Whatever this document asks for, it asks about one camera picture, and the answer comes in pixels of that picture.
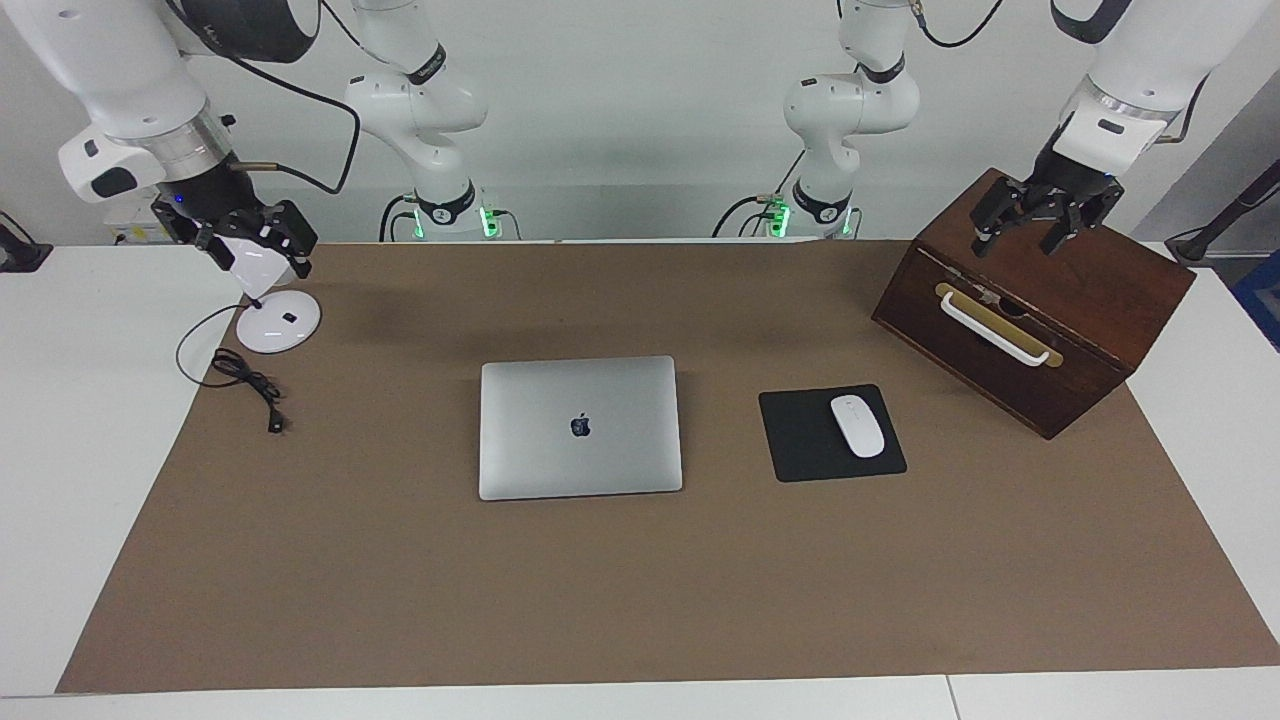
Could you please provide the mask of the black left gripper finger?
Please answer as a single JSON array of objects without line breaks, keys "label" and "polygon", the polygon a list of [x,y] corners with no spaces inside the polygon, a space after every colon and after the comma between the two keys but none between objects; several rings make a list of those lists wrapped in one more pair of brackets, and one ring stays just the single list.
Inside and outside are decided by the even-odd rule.
[{"label": "black left gripper finger", "polygon": [[1056,254],[1069,240],[1075,238],[1085,228],[1082,206],[1062,205],[1057,210],[1052,227],[1039,242],[1041,252],[1046,256]]},{"label": "black left gripper finger", "polygon": [[1011,199],[980,199],[970,211],[975,229],[972,251],[977,258],[986,258],[992,241],[1002,232],[1004,217],[1011,208]]}]

